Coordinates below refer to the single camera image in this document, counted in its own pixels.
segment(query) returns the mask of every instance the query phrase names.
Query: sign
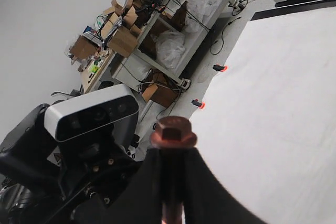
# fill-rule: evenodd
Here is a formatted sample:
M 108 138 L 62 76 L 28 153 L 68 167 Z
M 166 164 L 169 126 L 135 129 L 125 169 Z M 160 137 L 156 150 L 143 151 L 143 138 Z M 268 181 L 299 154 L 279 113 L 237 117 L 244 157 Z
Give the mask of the sign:
M 47 160 L 52 162 L 54 165 L 61 166 L 61 151 L 59 150 L 58 146 L 47 157 Z

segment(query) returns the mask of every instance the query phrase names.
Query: white camera housing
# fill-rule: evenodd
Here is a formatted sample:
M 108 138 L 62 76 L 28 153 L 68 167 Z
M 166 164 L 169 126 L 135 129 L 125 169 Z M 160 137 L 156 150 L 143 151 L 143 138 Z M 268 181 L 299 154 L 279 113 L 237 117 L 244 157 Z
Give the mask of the white camera housing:
M 126 138 L 132 139 L 128 132 L 136 127 L 138 114 L 139 105 L 133 93 L 119 84 L 50 106 L 44 127 L 57 142 L 65 142 L 114 123 L 113 136 L 124 145 Z

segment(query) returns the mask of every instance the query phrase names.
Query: white wall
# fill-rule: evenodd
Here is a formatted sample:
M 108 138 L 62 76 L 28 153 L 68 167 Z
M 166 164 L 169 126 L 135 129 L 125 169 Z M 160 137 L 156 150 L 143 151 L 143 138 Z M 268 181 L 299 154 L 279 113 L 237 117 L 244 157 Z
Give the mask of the white wall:
M 111 0 L 0 0 L 0 142 L 54 91 L 79 89 L 67 40 L 93 24 Z

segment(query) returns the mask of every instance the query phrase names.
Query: white plastic bag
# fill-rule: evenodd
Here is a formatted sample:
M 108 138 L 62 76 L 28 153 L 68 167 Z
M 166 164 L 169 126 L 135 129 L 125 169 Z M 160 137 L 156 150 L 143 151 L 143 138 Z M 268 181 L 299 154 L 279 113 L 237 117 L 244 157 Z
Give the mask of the white plastic bag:
M 188 33 L 196 33 L 202 25 L 199 22 L 203 22 L 205 17 L 210 16 L 214 10 L 220 5 L 222 0 L 188 0 L 187 10 L 192 15 L 187 14 L 185 18 L 185 31 Z
M 178 31 L 165 31 L 161 33 L 156 42 L 158 60 L 166 68 L 176 68 L 184 53 L 184 34 Z

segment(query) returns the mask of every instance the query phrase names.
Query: hex bolt head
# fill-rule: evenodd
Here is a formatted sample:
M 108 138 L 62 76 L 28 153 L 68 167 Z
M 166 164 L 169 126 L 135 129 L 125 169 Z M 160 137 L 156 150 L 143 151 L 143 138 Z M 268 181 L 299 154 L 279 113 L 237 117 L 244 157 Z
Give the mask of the hex bolt head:
M 197 136 L 192 132 L 191 123 L 181 116 L 160 119 L 151 141 L 156 148 L 192 148 Z

